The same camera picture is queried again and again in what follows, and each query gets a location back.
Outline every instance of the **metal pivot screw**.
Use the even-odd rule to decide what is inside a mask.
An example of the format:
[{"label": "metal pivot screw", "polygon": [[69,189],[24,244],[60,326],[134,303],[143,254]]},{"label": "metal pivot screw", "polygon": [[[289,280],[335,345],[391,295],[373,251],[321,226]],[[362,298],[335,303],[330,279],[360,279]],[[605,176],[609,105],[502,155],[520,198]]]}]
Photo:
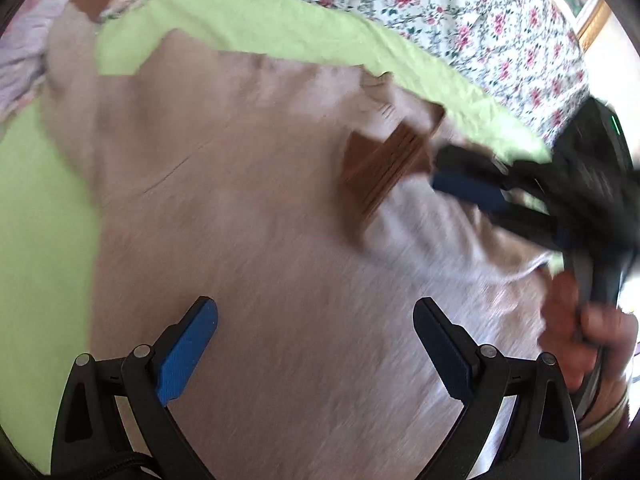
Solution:
[{"label": "metal pivot screw", "polygon": [[542,362],[545,365],[553,366],[556,364],[556,356],[549,352],[542,352]]},{"label": "metal pivot screw", "polygon": [[491,345],[482,345],[480,347],[480,353],[484,357],[488,357],[489,359],[493,359],[498,355],[498,351],[495,349],[495,346]]},{"label": "metal pivot screw", "polygon": [[149,345],[138,345],[133,349],[133,355],[138,358],[148,356],[149,352],[151,352]]},{"label": "metal pivot screw", "polygon": [[89,354],[80,354],[78,357],[76,357],[76,364],[78,366],[84,366],[88,362],[89,362]]}]

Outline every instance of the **floral bedspread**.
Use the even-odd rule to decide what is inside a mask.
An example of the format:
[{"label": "floral bedspread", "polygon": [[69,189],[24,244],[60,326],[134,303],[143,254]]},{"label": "floral bedspread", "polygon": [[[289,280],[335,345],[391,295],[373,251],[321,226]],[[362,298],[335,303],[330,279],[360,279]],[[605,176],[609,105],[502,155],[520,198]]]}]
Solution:
[{"label": "floral bedspread", "polygon": [[[0,38],[0,121],[42,78],[52,20],[68,0],[27,0]],[[117,16],[138,0],[112,0]],[[305,0],[396,30],[493,95],[547,141],[588,95],[576,37],[551,0]]]},{"label": "floral bedspread", "polygon": [[[68,1],[25,0],[0,37],[0,121],[33,99],[49,28]],[[117,16],[136,1],[111,0],[104,16]]]},{"label": "floral bedspread", "polygon": [[571,26],[551,0],[305,0],[358,12],[445,60],[552,142],[588,95]]}]

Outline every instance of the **bed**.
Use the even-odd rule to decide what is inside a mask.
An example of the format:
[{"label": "bed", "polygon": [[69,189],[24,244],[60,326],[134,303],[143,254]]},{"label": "bed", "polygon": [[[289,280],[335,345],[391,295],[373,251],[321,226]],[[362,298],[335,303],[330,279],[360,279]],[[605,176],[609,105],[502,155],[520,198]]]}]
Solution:
[{"label": "bed", "polygon": [[[100,72],[134,72],[174,27],[215,48],[391,71],[401,86],[443,103],[472,140],[499,156],[548,157],[539,136],[442,60],[380,24],[299,0],[149,0],[105,25]],[[37,100],[0,142],[0,203],[0,352],[12,356],[0,360],[0,425],[47,470],[66,376],[89,349],[100,215],[44,134]]]},{"label": "bed", "polygon": [[[36,95],[46,31],[67,0],[27,0],[0,38],[0,120]],[[113,0],[119,16],[144,0]],[[443,59],[551,144],[588,95],[572,23],[553,0],[303,0],[381,23]]]}]

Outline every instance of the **light green sheet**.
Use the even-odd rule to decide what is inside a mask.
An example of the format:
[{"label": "light green sheet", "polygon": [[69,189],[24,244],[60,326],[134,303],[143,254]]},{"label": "light green sheet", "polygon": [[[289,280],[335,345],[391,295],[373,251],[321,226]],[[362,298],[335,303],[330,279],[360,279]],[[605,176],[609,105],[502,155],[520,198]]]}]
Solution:
[{"label": "light green sheet", "polygon": [[[150,0],[103,28],[100,72],[133,73],[172,28],[223,50],[393,72],[499,155],[516,148],[548,156],[505,108],[419,47],[354,14],[298,0]],[[0,142],[0,424],[41,470],[49,469],[69,369],[88,349],[99,229],[84,183],[47,140],[38,103],[30,105]]]}]

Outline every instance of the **gold picture frame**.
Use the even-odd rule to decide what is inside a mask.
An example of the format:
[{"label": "gold picture frame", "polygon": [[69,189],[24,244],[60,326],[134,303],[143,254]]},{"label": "gold picture frame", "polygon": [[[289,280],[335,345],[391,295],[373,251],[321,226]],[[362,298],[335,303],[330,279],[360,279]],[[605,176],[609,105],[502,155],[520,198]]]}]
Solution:
[{"label": "gold picture frame", "polygon": [[576,36],[584,52],[593,44],[611,16],[611,9],[604,0],[597,0],[595,6],[584,17]]},{"label": "gold picture frame", "polygon": [[569,5],[564,0],[552,0],[558,10],[574,28],[583,52],[593,44],[597,35],[603,29],[611,16],[611,9],[604,0],[588,0],[580,15],[573,15]]}]

